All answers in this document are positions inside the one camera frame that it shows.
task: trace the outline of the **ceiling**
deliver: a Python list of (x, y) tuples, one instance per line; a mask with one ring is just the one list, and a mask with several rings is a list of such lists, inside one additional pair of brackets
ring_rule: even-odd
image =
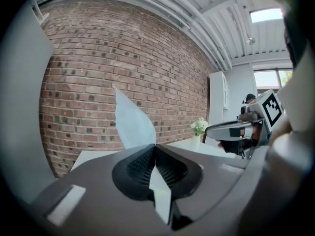
[[(184, 31), (218, 71), (247, 63), (289, 63), (283, 20), (251, 22), (251, 11), (279, 7), (273, 0), (121, 1), (152, 11)], [(247, 43), (250, 37), (255, 40), (252, 45)]]

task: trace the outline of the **white cabinet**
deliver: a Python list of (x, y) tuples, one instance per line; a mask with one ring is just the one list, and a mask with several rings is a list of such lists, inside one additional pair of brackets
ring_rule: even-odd
[(226, 78), (224, 74), (222, 73), (222, 80), (223, 80), (223, 109), (228, 110), (228, 105), (229, 105), (229, 86), (226, 81)]
[[(227, 121), (229, 109), (229, 85), (222, 72), (210, 74), (209, 125)], [(217, 148), (218, 142), (207, 137), (206, 144)]]

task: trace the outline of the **white wall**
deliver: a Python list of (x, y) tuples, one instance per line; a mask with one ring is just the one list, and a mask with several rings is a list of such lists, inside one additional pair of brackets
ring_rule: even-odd
[(230, 104), (227, 113), (228, 120), (235, 120), (240, 114), (244, 97), (252, 93), (257, 97), (256, 81), (253, 68), (249, 64), (238, 65), (224, 73), (229, 84)]
[(39, 133), (39, 96), (53, 45), (25, 4), (0, 47), (0, 168), (27, 203), (55, 181)]

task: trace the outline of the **window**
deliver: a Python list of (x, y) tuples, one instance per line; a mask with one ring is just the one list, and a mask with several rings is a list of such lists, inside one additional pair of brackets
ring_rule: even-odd
[(279, 89), (280, 84), (276, 71), (255, 72), (257, 89)]
[(292, 77), (292, 70), (291, 71), (279, 71), (281, 86), (284, 87), (287, 81)]
[(283, 18), (283, 13), (279, 8), (253, 11), (250, 15), (253, 23)]
[(284, 87), (292, 76), (292, 69), (268, 69), (254, 72), (258, 95), (273, 89), (275, 93)]

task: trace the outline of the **white table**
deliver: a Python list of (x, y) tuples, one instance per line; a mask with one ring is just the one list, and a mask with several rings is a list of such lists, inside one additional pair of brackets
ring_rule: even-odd
[[(182, 141), (178, 141), (178, 142), (174, 142), (174, 143), (169, 143), (168, 145), (173, 146), (173, 147), (186, 149), (186, 150), (191, 150), (190, 149), (191, 138), (185, 139)], [(71, 170), (75, 169), (76, 167), (85, 163), (86, 161), (89, 161), (89, 160), (92, 160), (94, 158), (98, 158), (101, 156), (111, 155), (111, 154), (116, 153), (116, 152), (117, 151), (108, 152), (108, 151), (85, 151), (84, 150), (80, 153), (79, 157), (75, 161)], [(206, 154), (206, 155), (229, 157), (229, 158), (235, 158), (236, 157), (236, 155), (233, 153), (225, 153), (225, 151), (221, 148), (207, 145), (207, 144), (203, 144), (203, 143), (200, 143), (200, 147), (199, 147), (198, 151), (195, 151), (195, 152), (201, 153), (201, 154)]]

